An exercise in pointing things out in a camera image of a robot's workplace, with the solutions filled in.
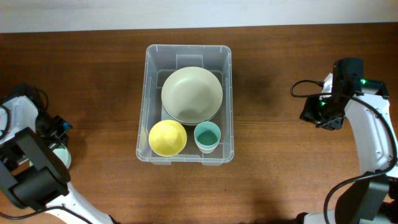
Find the mint green small bowl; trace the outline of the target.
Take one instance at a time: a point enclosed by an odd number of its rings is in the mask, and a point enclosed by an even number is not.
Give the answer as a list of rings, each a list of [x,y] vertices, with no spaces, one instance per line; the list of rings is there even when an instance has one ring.
[[[52,152],[63,162],[67,169],[70,168],[72,163],[72,156],[64,144],[52,144],[50,146]]]

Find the yellow small bowl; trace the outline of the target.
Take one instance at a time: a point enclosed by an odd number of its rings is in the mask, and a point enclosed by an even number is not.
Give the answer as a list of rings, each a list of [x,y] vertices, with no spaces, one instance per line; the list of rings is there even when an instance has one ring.
[[[150,148],[159,156],[171,157],[183,151],[187,132],[177,121],[166,119],[156,123],[149,133]]]

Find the mint green cup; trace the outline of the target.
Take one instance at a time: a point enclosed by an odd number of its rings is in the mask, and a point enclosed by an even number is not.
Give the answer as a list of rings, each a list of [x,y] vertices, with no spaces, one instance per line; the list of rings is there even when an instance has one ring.
[[[200,147],[214,147],[220,143],[221,129],[217,124],[205,121],[196,126],[194,138]]]

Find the cream cup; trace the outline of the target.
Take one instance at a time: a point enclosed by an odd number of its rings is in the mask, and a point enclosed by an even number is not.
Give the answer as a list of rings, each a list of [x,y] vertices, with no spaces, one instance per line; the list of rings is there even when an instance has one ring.
[[[216,149],[216,146],[211,148],[198,147],[198,149],[204,154],[210,154]]]

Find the cream plate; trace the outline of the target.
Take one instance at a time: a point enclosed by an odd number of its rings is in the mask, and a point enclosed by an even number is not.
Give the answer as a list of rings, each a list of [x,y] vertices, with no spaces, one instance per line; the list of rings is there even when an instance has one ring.
[[[186,122],[183,122],[183,121],[181,121],[181,120],[178,120],[178,119],[174,118],[174,117],[171,116],[171,115],[169,115],[169,116],[171,117],[171,120],[177,121],[177,122],[179,122],[179,123],[181,123],[181,124],[183,124],[183,125],[196,126],[196,125],[198,125],[199,123],[202,123],[202,122],[204,122],[204,121],[211,121],[212,119],[216,118],[216,117],[219,115],[220,111],[221,111],[221,110],[218,110],[218,111],[217,111],[213,116],[211,116],[210,118],[204,119],[204,120],[199,121],[199,122],[196,122],[196,123],[186,123]]]
[[[210,118],[220,109],[223,89],[209,70],[185,67],[166,79],[161,100],[169,115],[186,123],[196,123]]]

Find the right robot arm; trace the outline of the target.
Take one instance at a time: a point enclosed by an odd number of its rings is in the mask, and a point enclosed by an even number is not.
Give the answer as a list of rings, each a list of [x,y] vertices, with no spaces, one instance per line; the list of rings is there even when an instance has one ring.
[[[321,213],[300,213],[296,223],[397,223],[397,138],[384,82],[364,77],[363,60],[343,58],[304,95],[300,119],[317,128],[341,129],[348,120],[358,152],[360,175],[334,186]]]

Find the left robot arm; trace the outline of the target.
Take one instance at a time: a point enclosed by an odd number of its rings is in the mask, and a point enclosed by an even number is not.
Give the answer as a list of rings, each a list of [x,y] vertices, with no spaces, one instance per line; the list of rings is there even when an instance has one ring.
[[[23,220],[49,213],[65,223],[116,223],[74,188],[67,133],[72,126],[48,114],[49,98],[41,89],[21,84],[1,98],[1,192],[32,213],[1,217]]]

